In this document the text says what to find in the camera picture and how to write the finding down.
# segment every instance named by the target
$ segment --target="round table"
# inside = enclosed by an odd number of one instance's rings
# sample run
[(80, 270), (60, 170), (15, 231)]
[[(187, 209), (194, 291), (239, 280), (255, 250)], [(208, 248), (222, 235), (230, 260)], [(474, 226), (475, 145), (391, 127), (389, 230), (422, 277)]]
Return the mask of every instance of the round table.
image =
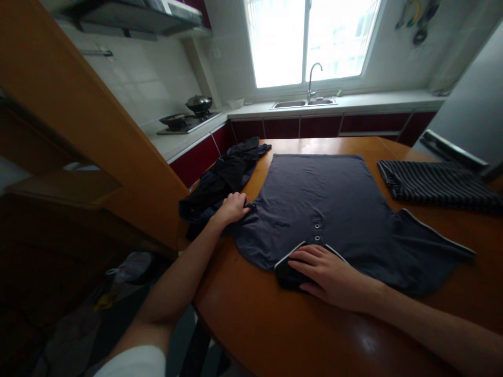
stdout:
[[(273, 153), (361, 154), (390, 207), (408, 209), (443, 236), (475, 250), (427, 305), (503, 333), (503, 221), (475, 212), (393, 200), (378, 160), (435, 161), (378, 137), (261, 140), (272, 144), (243, 192), (253, 201)], [(220, 240), (194, 306), (231, 359), (257, 376), (434, 375), (456, 371), (418, 342), (370, 316), (329, 306), (312, 296), (282, 290), (274, 273), (247, 262), (232, 237)]]

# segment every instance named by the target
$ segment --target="pot lid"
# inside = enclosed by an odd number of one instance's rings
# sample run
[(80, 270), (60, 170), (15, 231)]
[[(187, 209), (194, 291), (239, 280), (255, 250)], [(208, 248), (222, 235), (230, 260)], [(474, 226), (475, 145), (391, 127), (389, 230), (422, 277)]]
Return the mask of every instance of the pot lid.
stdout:
[(195, 106), (195, 105), (207, 104), (209, 102), (211, 102), (211, 98), (202, 95), (201, 96), (195, 95), (189, 98), (189, 100), (187, 101), (187, 105)]

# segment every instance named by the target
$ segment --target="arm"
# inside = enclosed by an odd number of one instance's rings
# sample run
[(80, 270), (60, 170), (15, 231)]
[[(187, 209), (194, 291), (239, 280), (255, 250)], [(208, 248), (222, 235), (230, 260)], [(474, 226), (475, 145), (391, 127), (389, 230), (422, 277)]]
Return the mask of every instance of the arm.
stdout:
[(167, 354), (171, 333), (194, 298), (222, 230), (250, 211), (243, 208), (245, 202), (246, 194), (229, 194), (201, 234), (152, 288), (108, 359), (142, 345), (157, 346)]
[(502, 375), (503, 337), (479, 325), (421, 304), (365, 276), (318, 245), (290, 255), (292, 268), (318, 285), (301, 289), (342, 309), (373, 315), (422, 343), (464, 375)]

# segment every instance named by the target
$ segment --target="black clothing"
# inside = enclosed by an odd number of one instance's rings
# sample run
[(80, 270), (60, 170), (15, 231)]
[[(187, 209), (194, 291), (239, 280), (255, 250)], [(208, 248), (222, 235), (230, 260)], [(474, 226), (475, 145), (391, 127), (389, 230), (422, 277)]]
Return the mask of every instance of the black clothing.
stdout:
[(259, 138), (252, 137), (239, 143), (221, 156), (201, 176), (195, 190), (178, 204), (180, 218), (191, 224), (187, 239), (195, 239), (210, 217), (230, 193), (240, 192), (251, 178), (257, 161), (271, 149), (271, 145), (258, 145)]

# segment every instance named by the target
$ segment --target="stainless steel sink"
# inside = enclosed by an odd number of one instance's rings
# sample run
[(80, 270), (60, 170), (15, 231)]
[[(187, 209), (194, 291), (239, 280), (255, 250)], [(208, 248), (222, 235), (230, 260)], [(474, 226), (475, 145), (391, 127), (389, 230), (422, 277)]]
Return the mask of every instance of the stainless steel sink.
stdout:
[(276, 102), (272, 108), (301, 107), (304, 105), (305, 101), (286, 101), (286, 102)]
[(308, 106), (315, 105), (334, 105), (335, 101), (333, 99), (321, 99), (319, 101), (309, 101)]
[(276, 102), (270, 110), (277, 108), (292, 108), (292, 107), (308, 107), (308, 106), (322, 106), (322, 105), (337, 105), (337, 102), (333, 98), (320, 99), (318, 101), (284, 101)]

